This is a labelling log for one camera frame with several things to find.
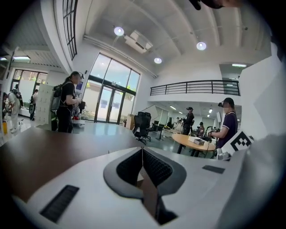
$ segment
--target air conditioner unit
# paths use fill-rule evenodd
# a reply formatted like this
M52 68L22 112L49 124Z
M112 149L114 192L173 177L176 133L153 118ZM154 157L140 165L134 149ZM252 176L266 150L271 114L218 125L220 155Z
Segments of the air conditioner unit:
M138 31L133 31L130 36L125 35L125 43L130 47L134 48L139 53L145 53L148 49L150 49L153 45L140 34Z

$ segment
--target doorway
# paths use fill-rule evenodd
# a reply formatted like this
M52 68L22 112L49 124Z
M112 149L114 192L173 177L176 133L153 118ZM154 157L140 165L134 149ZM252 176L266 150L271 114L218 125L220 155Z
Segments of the doorway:
M105 85L99 96L94 121L119 124L125 92Z

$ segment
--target office chair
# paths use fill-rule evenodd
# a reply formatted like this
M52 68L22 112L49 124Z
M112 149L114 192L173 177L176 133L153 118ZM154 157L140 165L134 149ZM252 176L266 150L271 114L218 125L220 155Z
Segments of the office chair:
M146 122L147 122L147 135L144 136L143 138L147 138L149 139L149 141L151 141L151 137L148 136L149 132L154 131L154 129L150 128L151 114L148 112L145 112L145 114L146 114Z
M146 140L143 139L143 137L147 135L146 121L144 122L142 117L135 115L134 122L135 122L135 126L132 131L134 136L137 137L138 141L141 141L143 144L146 144Z

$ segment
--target round wooden table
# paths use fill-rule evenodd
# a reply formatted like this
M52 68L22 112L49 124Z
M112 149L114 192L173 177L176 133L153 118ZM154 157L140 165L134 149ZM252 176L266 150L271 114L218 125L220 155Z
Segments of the round wooden table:
M177 151L178 154L181 153L182 148L183 148L184 145L188 146L188 147L190 147L190 148L192 148L192 149L194 149L194 150L196 150L198 152L199 151L207 151L207 150L208 151L214 151L215 150L215 145L212 144L212 143L210 143L210 145L209 145L209 143L206 142L204 145L198 145L198 144L195 144L194 142L189 141L188 140L189 139L189 135L173 134L172 138L176 142L180 143L180 146L179 146L178 151Z

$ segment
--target ceiling light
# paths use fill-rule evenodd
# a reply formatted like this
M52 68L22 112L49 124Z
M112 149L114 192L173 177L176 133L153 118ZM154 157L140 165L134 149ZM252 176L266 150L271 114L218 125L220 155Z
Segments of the ceiling light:
M197 49L200 50L200 51L205 50L205 49L206 49L206 43L204 43L204 42L199 42L199 43L197 44Z
M247 67L245 64L232 64L233 67Z
M28 56L14 56L13 59L30 59Z
M154 59L154 62L155 62L156 64L160 64L160 63L162 63L162 59L161 59L160 57L156 57L156 58Z
M115 27L114 33L115 33L117 36L122 36L122 35L124 34L124 30L123 30L123 28L121 28L121 27Z

